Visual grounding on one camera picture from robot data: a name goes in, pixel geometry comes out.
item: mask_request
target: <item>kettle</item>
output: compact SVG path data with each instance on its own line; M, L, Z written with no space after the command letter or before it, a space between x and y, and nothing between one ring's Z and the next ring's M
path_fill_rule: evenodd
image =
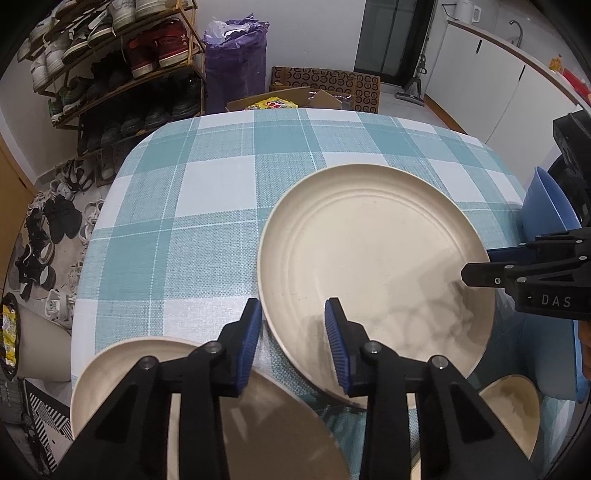
M457 20L468 24L478 23L481 14L482 8L474 5L470 0L457 0L455 12Z

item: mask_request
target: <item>beige plate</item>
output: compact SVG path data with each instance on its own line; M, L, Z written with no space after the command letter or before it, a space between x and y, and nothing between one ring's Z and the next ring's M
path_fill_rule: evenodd
M197 344L165 337L125 340L103 350L86 367L72 396L72 432L86 422L145 355L171 360ZM264 374L253 370L240 398L222 398L222 419L232 479L349 480L349 469L324 423L310 407ZM168 444L168 480L178 478L180 396L173 396Z
M526 457L531 458L540 429L540 398L531 380L522 375L507 375L491 383L480 396ZM411 480L421 480L420 461L413 468Z
M275 206L258 253L259 295L281 348L313 384L348 403L337 383L324 302L338 297L349 320L399 355L448 357L468 376L491 334L492 288L460 272L488 262L457 206L421 179L371 164L325 168ZM414 396L409 395L409 407Z

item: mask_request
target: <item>white cabinet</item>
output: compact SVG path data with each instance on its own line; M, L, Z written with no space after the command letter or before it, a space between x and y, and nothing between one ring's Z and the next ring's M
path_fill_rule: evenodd
M509 105L523 67L510 52L449 25L427 95L468 135L486 142Z
M523 186L531 181L554 145L552 121L579 107L530 66L486 144Z

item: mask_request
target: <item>yellow snack bag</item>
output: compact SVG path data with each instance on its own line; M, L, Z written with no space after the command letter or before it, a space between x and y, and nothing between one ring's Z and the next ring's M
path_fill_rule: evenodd
M298 106L289 100L283 100L279 97L271 97L261 100L251 106L247 106L244 110L264 110L266 108L298 108Z

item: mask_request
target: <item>red sneaker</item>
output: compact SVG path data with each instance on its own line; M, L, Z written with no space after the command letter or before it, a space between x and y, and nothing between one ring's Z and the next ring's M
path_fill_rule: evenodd
M134 78L143 77L158 68L156 45L144 38L143 34L129 41L127 58Z
M189 57L189 37L178 18L171 18L154 27L151 37L158 47L158 61L161 67L170 67Z

